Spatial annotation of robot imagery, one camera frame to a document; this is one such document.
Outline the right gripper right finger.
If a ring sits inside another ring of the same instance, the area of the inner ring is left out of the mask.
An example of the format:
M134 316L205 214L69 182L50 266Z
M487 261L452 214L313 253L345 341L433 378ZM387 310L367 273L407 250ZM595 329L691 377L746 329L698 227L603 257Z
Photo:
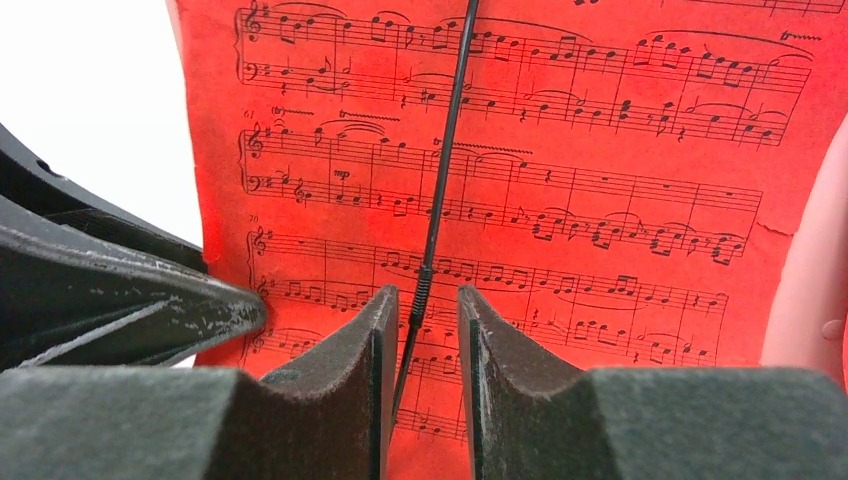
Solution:
M796 368L583 371L458 292L476 479L843 479L847 398Z

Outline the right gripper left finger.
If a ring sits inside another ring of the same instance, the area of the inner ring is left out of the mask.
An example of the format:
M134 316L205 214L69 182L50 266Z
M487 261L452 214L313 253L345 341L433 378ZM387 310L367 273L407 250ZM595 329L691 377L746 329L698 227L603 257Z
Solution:
M31 367L1 377L5 479L381 479L398 291L306 353L231 368Z

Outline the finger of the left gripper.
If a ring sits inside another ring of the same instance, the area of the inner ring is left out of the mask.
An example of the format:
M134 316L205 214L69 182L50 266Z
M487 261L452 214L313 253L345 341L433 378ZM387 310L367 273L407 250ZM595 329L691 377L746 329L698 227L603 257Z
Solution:
M1 128L1 196L53 223L205 272L199 247L93 194Z
M267 320L259 296L1 203L1 366L173 365Z

